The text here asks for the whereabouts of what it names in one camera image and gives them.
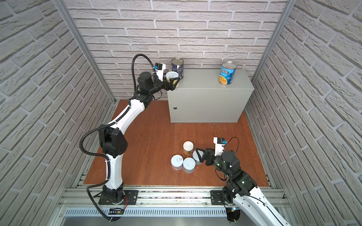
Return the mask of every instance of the can label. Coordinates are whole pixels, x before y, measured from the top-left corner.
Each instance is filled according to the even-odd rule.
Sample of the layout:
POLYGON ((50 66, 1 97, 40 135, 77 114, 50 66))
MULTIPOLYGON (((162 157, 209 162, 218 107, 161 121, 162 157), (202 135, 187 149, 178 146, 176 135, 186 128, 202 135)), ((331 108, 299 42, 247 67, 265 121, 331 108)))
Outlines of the can label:
POLYGON ((175 71, 178 73, 178 76, 183 78, 183 72, 184 72, 184 65, 175 65, 175 64, 172 64, 172 71, 175 71))
POLYGON ((234 78, 234 74, 235 74, 235 69, 226 69, 223 66, 221 66, 219 82, 223 85, 231 84, 232 79, 234 78))

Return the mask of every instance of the black and white robotic arm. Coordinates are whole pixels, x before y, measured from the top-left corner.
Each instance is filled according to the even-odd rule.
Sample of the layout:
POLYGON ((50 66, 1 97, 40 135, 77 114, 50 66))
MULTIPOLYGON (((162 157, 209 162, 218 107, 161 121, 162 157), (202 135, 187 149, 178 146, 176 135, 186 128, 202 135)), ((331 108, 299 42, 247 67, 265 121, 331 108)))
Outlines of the black and white robotic arm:
MULTIPOLYGON (((132 121, 148 107, 153 100, 153 94, 162 89, 175 89, 180 78, 172 78, 170 82, 167 82, 166 79, 163 79, 164 69, 165 64, 156 63, 153 74, 149 72, 141 73, 137 79, 139 89, 135 89, 133 97, 129 99, 128 106, 107 125, 101 125, 99 128, 88 132, 80 140, 80 149, 85 154, 101 156, 106 159, 106 181, 87 187, 87 192, 97 210, 109 221, 116 221, 117 218, 109 218, 99 209, 91 196, 89 188, 103 185, 102 197, 106 197, 106 199, 113 204, 120 204, 123 201, 125 194, 123 192, 121 173, 122 157, 127 149, 127 141, 124 134, 132 121), (103 154, 90 153, 83 147, 84 139, 95 131, 99 133, 100 146, 102 147, 103 154)), ((225 179, 227 185, 223 188, 222 193, 220 193, 220 198, 223 202, 226 201, 227 203, 233 203, 238 206, 256 225, 288 226, 284 218, 265 198, 255 181, 246 172, 241 170, 240 162, 236 158, 236 154, 233 151, 224 151, 227 144, 225 139, 215 137, 213 141, 215 149, 197 149, 203 152, 203 156, 201 157, 198 152, 197 154, 199 155, 200 162, 205 161, 206 165, 215 166, 218 171, 224 174, 225 178, 228 178, 227 180, 225 179)))

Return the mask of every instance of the cabinet door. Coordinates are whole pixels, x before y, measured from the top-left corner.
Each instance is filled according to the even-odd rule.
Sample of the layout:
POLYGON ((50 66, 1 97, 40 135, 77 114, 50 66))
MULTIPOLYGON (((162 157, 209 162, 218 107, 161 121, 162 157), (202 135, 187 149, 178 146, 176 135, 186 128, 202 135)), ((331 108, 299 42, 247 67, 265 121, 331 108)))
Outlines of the cabinet door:
POLYGON ((169 91, 171 122, 237 122, 251 91, 169 91))

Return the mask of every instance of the silver can lid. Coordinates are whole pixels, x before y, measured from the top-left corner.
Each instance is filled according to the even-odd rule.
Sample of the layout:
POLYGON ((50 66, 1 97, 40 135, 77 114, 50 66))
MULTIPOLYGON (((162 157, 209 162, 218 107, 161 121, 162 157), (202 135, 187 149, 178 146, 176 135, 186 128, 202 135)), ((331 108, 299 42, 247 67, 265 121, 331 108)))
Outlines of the silver can lid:
POLYGON ((174 58, 171 60, 171 64, 174 65, 183 65, 184 64, 184 60, 182 58, 174 58))
POLYGON ((236 64, 234 64, 234 62, 232 62, 232 61, 223 62, 222 66, 226 69, 235 69, 236 68, 236 64))

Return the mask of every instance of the wooden floor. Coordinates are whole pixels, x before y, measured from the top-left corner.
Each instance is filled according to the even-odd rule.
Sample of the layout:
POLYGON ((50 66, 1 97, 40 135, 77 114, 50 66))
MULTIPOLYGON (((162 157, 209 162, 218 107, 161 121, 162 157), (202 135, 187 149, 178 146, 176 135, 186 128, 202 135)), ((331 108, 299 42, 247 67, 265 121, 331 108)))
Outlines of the wooden floor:
MULTIPOLYGON (((113 115, 116 117, 127 106, 121 101, 113 115)), ((122 178, 126 185, 176 185, 176 186, 224 186, 213 166, 196 165, 191 174, 171 167, 171 157, 180 154, 185 159, 182 145, 189 140, 195 148, 215 148, 213 137, 233 136, 240 139, 237 157, 241 168, 261 187, 268 181, 257 153, 245 113, 238 123, 170 123, 167 101, 152 101, 128 127, 125 137, 128 148, 122 161, 122 178)), ((233 139, 227 150, 236 150, 233 139)), ((106 164, 96 157, 89 169, 84 184, 98 184, 105 180, 106 164)))

